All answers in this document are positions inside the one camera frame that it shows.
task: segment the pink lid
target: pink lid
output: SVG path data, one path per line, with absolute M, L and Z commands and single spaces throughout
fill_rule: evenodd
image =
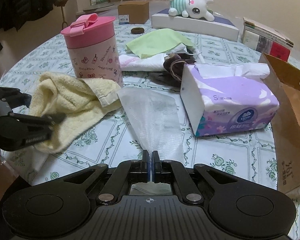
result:
M 98 17 L 96 13 L 82 15 L 61 34 L 69 49 L 87 47 L 111 38 L 114 35 L 114 20 L 113 16 Z
M 95 28 L 101 27 L 108 23 L 111 23 L 115 20 L 114 16 L 107 16 L 107 17 L 98 17 L 96 13 L 81 15 L 75 22 L 71 23 L 71 25 L 61 31 L 62 35 L 69 35 L 69 36 L 76 36 L 71 35 L 71 30 L 74 28 L 78 28 L 82 26 L 83 33 L 89 32 L 94 30 Z

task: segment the cardboard flap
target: cardboard flap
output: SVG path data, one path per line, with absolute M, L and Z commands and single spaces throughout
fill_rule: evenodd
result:
M 300 91 L 300 70 L 276 57 L 264 54 L 279 80 Z
M 300 185 L 300 71 L 275 57 L 262 54 L 270 75 L 264 83 L 279 100 L 271 121 L 277 156 L 278 190 L 286 193 Z

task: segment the hello kitty print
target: hello kitty print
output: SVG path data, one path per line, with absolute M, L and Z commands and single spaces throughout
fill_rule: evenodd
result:
M 115 36 L 98 44 L 68 51 L 77 78 L 111 79 L 123 87 Z

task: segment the metal rivet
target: metal rivet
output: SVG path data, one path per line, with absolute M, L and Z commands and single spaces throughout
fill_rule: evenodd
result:
M 186 196 L 186 199 L 195 202 L 195 201 L 199 201 L 201 199 L 201 196 L 196 193 L 191 193 Z
M 114 199 L 114 196 L 112 194 L 109 193 L 104 193 L 99 195 L 98 197 L 101 201 L 107 202 L 107 201 L 111 201 Z

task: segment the white box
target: white box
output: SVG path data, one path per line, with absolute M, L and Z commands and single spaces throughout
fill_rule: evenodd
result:
M 169 28 L 175 31 L 199 33 L 215 36 L 229 41 L 238 41 L 239 29 L 226 18 L 215 16 L 213 22 L 184 18 L 182 16 L 169 16 L 169 9 L 152 15 L 152 28 Z

